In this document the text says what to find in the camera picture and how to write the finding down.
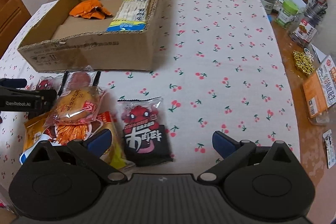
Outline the small red cartoon snack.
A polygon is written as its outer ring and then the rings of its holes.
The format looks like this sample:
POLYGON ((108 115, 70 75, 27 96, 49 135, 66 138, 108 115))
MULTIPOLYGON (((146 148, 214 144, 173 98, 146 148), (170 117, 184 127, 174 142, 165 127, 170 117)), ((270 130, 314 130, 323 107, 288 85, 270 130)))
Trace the small red cartoon snack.
POLYGON ((62 84, 63 76, 40 77, 35 90, 56 90, 59 91, 62 84))

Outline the yellow cake snack bag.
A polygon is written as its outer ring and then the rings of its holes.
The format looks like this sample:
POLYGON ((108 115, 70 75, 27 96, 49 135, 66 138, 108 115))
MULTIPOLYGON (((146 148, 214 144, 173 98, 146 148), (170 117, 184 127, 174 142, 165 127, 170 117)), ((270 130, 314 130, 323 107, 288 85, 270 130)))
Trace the yellow cake snack bag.
MULTIPOLYGON (((39 120, 42 118, 47 119, 48 114, 43 114, 38 117, 33 118, 33 120, 39 120)), ((134 166, 134 163, 126 159, 125 153, 123 151, 123 145, 120 135, 114 125, 114 120, 111 117, 110 112, 106 111, 98 114, 95 121, 90 122, 92 125, 92 135, 91 138, 103 129, 109 129, 112 132, 112 144, 105 151, 105 153, 100 157, 101 160, 108 163, 112 167, 123 170, 134 166)))

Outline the spicy strips white blue bag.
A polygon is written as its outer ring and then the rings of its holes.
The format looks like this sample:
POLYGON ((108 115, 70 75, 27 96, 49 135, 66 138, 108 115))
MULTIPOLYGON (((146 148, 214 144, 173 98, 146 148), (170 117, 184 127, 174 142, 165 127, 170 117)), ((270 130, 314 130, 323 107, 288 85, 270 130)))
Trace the spicy strips white blue bag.
POLYGON ((29 120, 25 123, 25 137, 23 153, 19 157, 19 162, 23 164, 29 154, 40 141, 48 141, 52 146, 66 145, 68 142, 81 139, 87 140, 92 135, 92 125, 80 124, 75 126, 59 125, 44 127, 45 118, 39 120, 29 120))

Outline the sliced sausage clear pack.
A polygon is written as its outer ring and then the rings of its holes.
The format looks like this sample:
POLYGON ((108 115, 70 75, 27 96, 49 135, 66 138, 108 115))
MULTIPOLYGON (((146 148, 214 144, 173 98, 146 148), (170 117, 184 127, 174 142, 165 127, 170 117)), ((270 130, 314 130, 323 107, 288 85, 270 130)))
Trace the sliced sausage clear pack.
POLYGON ((69 90, 97 86, 100 81, 101 71, 94 71, 90 66, 81 71, 66 71, 58 91, 58 96, 69 90))

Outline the round bread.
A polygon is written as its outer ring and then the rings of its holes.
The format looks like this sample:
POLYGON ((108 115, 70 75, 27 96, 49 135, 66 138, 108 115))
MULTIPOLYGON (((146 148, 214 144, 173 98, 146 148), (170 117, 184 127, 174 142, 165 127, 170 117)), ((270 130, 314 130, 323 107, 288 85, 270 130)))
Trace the round bread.
POLYGON ((55 102, 44 126, 79 125, 95 121, 106 90, 90 86, 64 92, 55 102))

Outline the red black cartoon snack bag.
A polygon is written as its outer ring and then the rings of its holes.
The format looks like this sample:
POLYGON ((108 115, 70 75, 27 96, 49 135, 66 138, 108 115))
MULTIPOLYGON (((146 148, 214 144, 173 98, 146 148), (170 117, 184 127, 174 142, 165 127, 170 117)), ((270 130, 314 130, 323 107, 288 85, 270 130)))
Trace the red black cartoon snack bag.
POLYGON ((162 102, 162 97, 118 101, 124 153, 137 167, 173 161, 162 102))

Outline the wooden chair at left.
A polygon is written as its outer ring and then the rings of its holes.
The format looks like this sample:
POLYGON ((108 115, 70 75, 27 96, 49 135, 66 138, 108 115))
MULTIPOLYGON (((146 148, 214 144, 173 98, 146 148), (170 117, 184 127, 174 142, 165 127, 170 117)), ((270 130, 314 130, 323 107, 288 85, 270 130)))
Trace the wooden chair at left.
POLYGON ((22 0, 1 0, 0 56, 2 57, 31 14, 22 0))

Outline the cherry pattern tablecloth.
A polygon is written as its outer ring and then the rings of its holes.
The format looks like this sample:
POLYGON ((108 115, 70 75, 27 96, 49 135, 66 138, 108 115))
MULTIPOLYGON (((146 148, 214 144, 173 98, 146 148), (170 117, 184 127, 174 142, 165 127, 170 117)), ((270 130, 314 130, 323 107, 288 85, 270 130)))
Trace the cherry pattern tablecloth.
MULTIPOLYGON (((43 5, 1 58, 3 79, 26 79, 34 90, 42 76, 18 52, 29 30, 55 3, 43 5)), ((172 162, 145 173, 199 175, 221 160, 212 135, 221 131, 257 146, 282 140, 299 155, 293 98, 278 43, 260 0, 164 0, 148 71, 103 70, 100 113, 110 112, 122 133, 119 100, 162 97, 172 162)))

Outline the small card on table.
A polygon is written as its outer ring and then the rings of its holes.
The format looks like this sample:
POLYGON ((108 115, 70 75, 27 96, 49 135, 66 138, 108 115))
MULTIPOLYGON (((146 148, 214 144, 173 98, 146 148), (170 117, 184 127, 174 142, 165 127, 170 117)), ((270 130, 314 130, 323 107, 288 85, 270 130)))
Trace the small card on table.
POLYGON ((327 167, 332 168, 335 165, 335 149, 331 129, 323 133, 322 137, 326 145, 327 167))

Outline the orange peanut snack bag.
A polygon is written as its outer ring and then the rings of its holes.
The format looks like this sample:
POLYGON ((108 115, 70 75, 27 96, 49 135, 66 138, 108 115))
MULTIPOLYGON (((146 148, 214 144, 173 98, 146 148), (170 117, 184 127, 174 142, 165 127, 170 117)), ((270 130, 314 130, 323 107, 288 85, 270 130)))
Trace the orange peanut snack bag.
POLYGON ((335 115, 335 52, 327 55, 302 85, 312 124, 333 123, 335 115))

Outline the orange crumpled snack bag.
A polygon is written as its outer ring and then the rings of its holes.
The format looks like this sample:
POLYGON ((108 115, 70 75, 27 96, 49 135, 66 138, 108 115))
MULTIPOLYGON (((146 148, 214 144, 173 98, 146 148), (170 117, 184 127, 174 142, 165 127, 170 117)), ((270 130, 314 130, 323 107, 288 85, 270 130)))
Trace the orange crumpled snack bag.
POLYGON ((82 1, 69 12, 69 15, 84 19, 105 19, 113 16, 99 0, 82 1))

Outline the cardboard box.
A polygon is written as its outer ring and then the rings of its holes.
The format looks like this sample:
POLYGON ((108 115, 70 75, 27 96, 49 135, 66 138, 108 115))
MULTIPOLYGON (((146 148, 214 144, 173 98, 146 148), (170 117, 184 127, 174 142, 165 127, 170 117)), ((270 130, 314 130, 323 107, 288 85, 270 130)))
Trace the cardboard box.
MULTIPOLYGON (((37 72, 148 71, 152 67, 164 0, 150 0, 142 31, 108 31, 111 18, 83 19, 70 11, 85 0, 58 0, 18 46, 37 72)), ((116 15, 123 0, 99 0, 116 15)))

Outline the gold snowflake ornament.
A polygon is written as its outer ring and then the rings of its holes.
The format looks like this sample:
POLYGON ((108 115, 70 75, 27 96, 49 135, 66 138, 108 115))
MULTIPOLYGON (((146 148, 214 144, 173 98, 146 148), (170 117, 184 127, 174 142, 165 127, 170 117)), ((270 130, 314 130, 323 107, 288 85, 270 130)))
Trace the gold snowflake ornament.
POLYGON ((314 66, 311 59, 303 52, 293 51, 295 67, 309 76, 314 72, 314 66))

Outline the yellow blue noodle snack pack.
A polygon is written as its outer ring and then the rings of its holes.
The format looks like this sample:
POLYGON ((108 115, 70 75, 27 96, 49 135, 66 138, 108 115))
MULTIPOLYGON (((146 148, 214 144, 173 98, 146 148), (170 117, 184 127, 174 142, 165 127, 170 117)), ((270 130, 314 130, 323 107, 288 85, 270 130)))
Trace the yellow blue noodle snack pack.
POLYGON ((149 5, 150 0, 123 0, 106 30, 109 32, 143 31, 146 27, 149 5))

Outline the green lid jar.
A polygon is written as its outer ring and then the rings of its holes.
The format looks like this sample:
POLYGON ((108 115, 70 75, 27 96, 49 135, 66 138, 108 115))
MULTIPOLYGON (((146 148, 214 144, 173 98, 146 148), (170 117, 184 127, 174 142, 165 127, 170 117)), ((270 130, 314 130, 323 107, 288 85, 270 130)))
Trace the green lid jar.
POLYGON ((299 8, 291 0, 284 0, 276 17, 276 23, 284 29, 288 29, 297 15, 299 8))

